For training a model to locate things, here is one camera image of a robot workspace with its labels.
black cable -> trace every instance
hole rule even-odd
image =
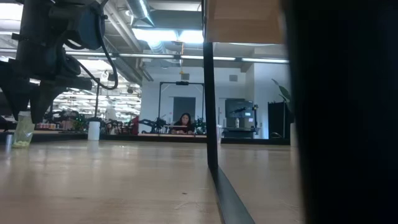
[[[99,43],[102,46],[102,49],[105,53],[106,58],[108,59],[108,62],[111,64],[112,66],[112,70],[113,70],[113,75],[114,75],[114,85],[112,87],[108,87],[106,85],[103,85],[100,81],[98,81],[93,74],[91,74],[91,72],[84,67],[84,65],[82,65],[79,61],[78,63],[80,64],[80,66],[84,69],[84,71],[94,80],[94,82],[96,82],[100,87],[104,88],[105,90],[114,90],[118,87],[119,85],[119,79],[118,79],[118,71],[116,70],[116,66],[114,65],[111,56],[109,55],[108,51],[106,50],[105,47],[105,43],[104,40],[102,39],[102,34],[101,34],[101,15],[98,15],[97,20],[96,20],[96,36],[99,40]]]
[[[103,12],[103,8],[105,6],[105,4],[108,2],[108,0],[105,0],[101,3],[101,11]],[[118,71],[116,70],[116,66],[114,65],[111,56],[109,55],[108,50],[106,50],[106,46],[104,43],[104,40],[102,38],[102,32],[101,32],[101,14],[98,14],[98,16],[96,17],[95,23],[96,23],[96,29],[95,29],[95,33],[96,33],[96,37],[105,53],[106,58],[108,59],[108,62],[111,64],[112,67],[112,71],[113,71],[113,75],[114,75],[114,85],[112,87],[108,87],[104,84],[102,84],[100,81],[98,81],[96,79],[96,77],[78,60],[77,63],[79,64],[79,66],[81,68],[84,69],[84,71],[87,73],[88,76],[90,76],[90,78],[92,78],[94,80],[94,82],[96,82],[100,87],[104,88],[105,90],[114,90],[117,89],[118,85],[119,85],[119,79],[118,79]],[[57,45],[57,55],[59,58],[61,58],[61,63],[63,65],[63,67],[68,70],[71,73],[74,74],[79,74],[78,71],[72,69],[68,63],[67,63],[67,58],[65,57],[65,54],[63,54],[62,52],[62,47],[63,47],[63,43],[65,43],[67,46],[69,46],[72,49],[77,49],[80,48],[79,46],[73,45],[69,40],[65,40],[65,36],[66,36],[66,31],[59,37],[58,39],[58,45]]]
[[[70,47],[73,50],[83,50],[84,49],[83,46],[77,46],[77,45],[73,44],[72,42],[70,42],[70,40],[68,40],[68,39],[65,41],[65,45]]]

red object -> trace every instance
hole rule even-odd
[[[138,135],[138,125],[139,125],[138,121],[139,121],[139,116],[136,116],[131,120],[131,125],[132,125],[131,134],[133,135]]]

white container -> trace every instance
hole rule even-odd
[[[290,124],[290,146],[298,147],[299,143],[297,141],[297,132],[296,132],[296,124]]]
[[[90,121],[88,125],[88,140],[100,140],[100,125],[101,123],[99,121]]]
[[[217,143],[221,144],[221,138],[223,137],[223,127],[218,124],[216,127],[216,132],[217,132]]]

table surface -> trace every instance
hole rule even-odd
[[[15,130],[8,130],[7,132],[14,133]],[[60,131],[40,131],[40,130],[34,130],[34,134],[58,134]]]
[[[167,127],[167,128],[187,128],[186,126],[182,126],[182,125],[164,125],[164,127]]]
[[[154,133],[139,133],[139,136],[160,136],[160,137],[181,137],[181,138],[205,138],[205,135],[194,135],[194,134],[154,134]]]

green leaf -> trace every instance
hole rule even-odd
[[[290,93],[289,93],[289,91],[286,90],[285,87],[279,86],[279,89],[280,89],[280,92],[282,93],[282,95],[283,95],[286,99],[288,99],[289,102],[292,101],[292,98],[290,97]]]
[[[286,98],[284,96],[282,96],[281,94],[279,94],[279,96],[284,99],[284,102],[287,102],[287,100],[286,100]]]
[[[291,103],[291,102],[286,102],[286,106],[287,106],[287,109],[288,109],[292,114],[294,114],[294,113],[293,113],[293,105],[292,105],[292,103]]]
[[[271,78],[271,80],[274,81],[274,83],[275,83],[277,86],[279,86],[279,83],[278,83],[275,79]]]

